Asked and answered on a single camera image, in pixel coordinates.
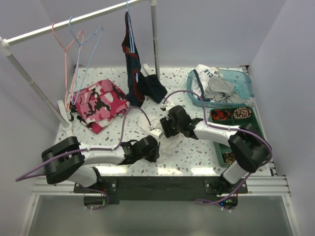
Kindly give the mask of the white tank top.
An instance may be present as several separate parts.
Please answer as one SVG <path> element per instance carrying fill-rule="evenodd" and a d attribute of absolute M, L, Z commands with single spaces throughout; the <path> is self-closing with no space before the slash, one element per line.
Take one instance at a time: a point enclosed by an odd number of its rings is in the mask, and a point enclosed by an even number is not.
<path fill-rule="evenodd" d="M 151 125 L 149 125 L 148 120 L 144 115 L 142 115 L 138 120 L 138 126 L 144 133 L 149 135 L 149 131 L 154 128 L 163 131 L 161 123 L 159 121 L 160 118 L 158 116 L 149 115 L 148 118 L 151 122 Z M 175 136 L 167 138 L 163 131 L 163 136 L 159 140 L 160 142 L 159 153 L 163 156 L 171 156 L 172 154 L 176 153 L 178 151 L 179 144 L 183 141 L 183 138 L 184 137 L 182 134 L 177 134 Z"/>

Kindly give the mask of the light blue wire hanger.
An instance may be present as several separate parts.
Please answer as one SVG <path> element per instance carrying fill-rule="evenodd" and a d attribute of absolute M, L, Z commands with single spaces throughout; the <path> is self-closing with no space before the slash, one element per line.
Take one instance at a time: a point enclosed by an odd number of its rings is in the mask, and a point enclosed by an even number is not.
<path fill-rule="evenodd" d="M 78 46 L 78 53 L 77 53 L 77 62 L 76 65 L 77 70 L 75 72 L 75 77 L 74 77 L 74 82 L 73 82 L 73 89 L 70 93 L 70 102 L 72 105 L 74 105 L 77 100 L 78 100 L 78 96 L 79 96 L 79 91 L 83 88 L 83 83 L 85 81 L 85 78 L 87 76 L 87 72 L 91 66 L 91 63 L 93 61 L 94 55 L 96 53 L 96 50 L 98 48 L 98 45 L 100 43 L 101 38 L 103 37 L 103 27 L 98 27 L 95 29 L 94 32 L 92 32 L 91 34 L 89 34 L 88 36 L 84 36 L 83 33 L 79 33 L 77 32 L 77 34 L 75 34 L 75 30 L 73 29 L 73 22 L 74 22 L 74 17 L 70 17 L 69 18 L 69 22 L 68 22 L 68 29 L 71 33 L 71 35 L 73 36 L 74 42 L 77 44 Z M 91 45 L 92 43 L 94 43 L 94 47 L 93 49 L 90 48 L 90 50 L 88 51 L 89 54 L 89 59 L 88 60 L 84 60 L 83 58 L 83 48 L 86 45 Z M 85 62 L 85 72 L 83 77 L 80 79 L 79 75 L 78 75 L 78 69 L 80 66 L 81 62 Z"/>

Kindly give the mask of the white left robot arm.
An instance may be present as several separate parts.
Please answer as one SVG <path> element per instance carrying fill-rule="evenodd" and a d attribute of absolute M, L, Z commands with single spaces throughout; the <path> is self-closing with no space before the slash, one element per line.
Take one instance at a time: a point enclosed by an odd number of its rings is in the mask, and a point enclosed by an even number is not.
<path fill-rule="evenodd" d="M 48 184 L 72 181 L 84 186 L 91 193 L 102 187 L 100 173 L 88 165 L 132 165 L 145 159 L 156 162 L 160 142 L 149 135 L 141 140 L 122 142 L 113 146 L 92 146 L 78 141 L 75 136 L 66 138 L 41 154 Z"/>

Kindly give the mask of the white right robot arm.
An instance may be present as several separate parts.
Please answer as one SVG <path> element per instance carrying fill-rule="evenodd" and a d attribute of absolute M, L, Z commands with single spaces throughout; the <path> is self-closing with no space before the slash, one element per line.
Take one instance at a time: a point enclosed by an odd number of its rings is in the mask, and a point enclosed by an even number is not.
<path fill-rule="evenodd" d="M 224 193 L 231 193 L 243 176 L 255 173 L 272 157 L 271 146 L 250 123 L 229 126 L 192 119 L 180 105 L 163 104 L 161 110 L 165 112 L 160 123 L 166 137 L 181 133 L 186 138 L 210 140 L 230 147 L 235 161 L 212 183 Z"/>

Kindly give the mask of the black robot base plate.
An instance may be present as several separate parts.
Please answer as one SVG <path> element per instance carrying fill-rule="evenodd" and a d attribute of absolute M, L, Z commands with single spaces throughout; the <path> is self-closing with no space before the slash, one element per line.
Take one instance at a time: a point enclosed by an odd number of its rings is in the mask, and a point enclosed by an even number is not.
<path fill-rule="evenodd" d="M 84 195 L 87 207 L 118 205 L 121 201 L 194 201 L 200 205 L 234 207 L 238 195 L 246 194 L 246 179 L 236 184 L 214 177 L 101 177 L 91 187 L 74 185 L 74 193 Z"/>

